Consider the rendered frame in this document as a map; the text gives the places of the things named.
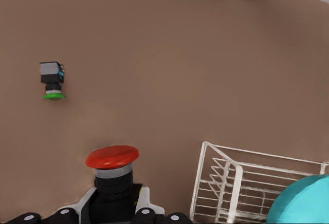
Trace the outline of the cyan plate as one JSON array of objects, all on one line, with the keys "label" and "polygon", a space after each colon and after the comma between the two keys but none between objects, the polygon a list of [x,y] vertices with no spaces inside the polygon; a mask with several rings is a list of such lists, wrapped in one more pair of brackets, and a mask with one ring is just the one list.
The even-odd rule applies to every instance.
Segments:
[{"label": "cyan plate", "polygon": [[329,174],[312,175],[287,186],[274,200],[267,224],[329,224]]}]

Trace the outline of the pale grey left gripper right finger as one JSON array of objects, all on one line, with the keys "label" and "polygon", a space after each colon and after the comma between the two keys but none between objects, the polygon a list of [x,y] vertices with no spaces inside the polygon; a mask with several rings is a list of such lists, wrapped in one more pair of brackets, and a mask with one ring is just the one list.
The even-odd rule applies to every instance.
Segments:
[{"label": "pale grey left gripper right finger", "polygon": [[164,208],[150,201],[150,189],[143,186],[139,192],[136,205],[134,224],[165,224]]}]

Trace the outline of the green button switch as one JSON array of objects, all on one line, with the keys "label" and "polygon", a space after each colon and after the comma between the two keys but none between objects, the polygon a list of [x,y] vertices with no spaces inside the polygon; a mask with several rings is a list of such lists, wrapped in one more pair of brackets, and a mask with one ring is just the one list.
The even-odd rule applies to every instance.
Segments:
[{"label": "green button switch", "polygon": [[45,100],[62,100],[62,84],[64,83],[65,70],[59,62],[41,62],[39,72],[41,82],[45,84]]}]

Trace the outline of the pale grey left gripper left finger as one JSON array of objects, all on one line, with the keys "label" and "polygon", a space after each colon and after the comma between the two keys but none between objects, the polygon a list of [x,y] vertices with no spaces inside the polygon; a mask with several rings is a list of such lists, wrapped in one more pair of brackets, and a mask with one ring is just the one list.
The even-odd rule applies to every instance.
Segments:
[{"label": "pale grey left gripper left finger", "polygon": [[60,207],[54,213],[58,211],[64,211],[66,209],[74,209],[75,213],[79,217],[78,218],[79,224],[92,224],[89,214],[89,204],[90,204],[90,199],[92,198],[92,196],[96,191],[97,191],[96,187],[94,186],[91,187],[77,203]]}]

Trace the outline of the red button switch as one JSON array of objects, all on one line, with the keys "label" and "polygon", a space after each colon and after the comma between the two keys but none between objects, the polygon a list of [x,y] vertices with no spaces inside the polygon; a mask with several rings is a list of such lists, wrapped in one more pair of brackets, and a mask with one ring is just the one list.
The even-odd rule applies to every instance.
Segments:
[{"label": "red button switch", "polygon": [[134,184],[135,147],[115,145],[91,152],[85,165],[94,169],[96,187],[88,204],[92,224],[128,222],[135,215],[142,184]]}]

